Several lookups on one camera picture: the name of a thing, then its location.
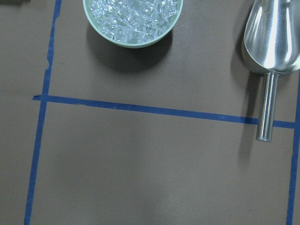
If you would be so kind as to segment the green bowl of ice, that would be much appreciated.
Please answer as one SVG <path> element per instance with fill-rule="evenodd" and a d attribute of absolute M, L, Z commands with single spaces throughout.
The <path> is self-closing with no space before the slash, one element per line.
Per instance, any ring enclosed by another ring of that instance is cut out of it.
<path fill-rule="evenodd" d="M 144 48 L 163 39 L 178 21 L 181 0 L 84 0 L 86 17 L 104 39 L 125 48 Z"/>

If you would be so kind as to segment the steel ice scoop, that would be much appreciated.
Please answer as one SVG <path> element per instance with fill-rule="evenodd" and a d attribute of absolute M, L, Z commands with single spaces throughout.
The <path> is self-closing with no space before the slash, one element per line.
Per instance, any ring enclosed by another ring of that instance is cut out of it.
<path fill-rule="evenodd" d="M 270 142 L 279 77 L 300 69 L 300 2 L 256 0 L 242 41 L 247 68 L 263 77 L 256 138 Z"/>

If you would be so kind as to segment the folded grey yellow cloth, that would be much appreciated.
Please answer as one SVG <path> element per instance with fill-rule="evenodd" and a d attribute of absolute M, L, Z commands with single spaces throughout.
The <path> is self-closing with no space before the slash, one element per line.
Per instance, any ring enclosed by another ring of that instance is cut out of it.
<path fill-rule="evenodd" d="M 30 2 L 30 0 L 0 0 L 1 5 L 16 5 L 19 6 L 25 2 Z"/>

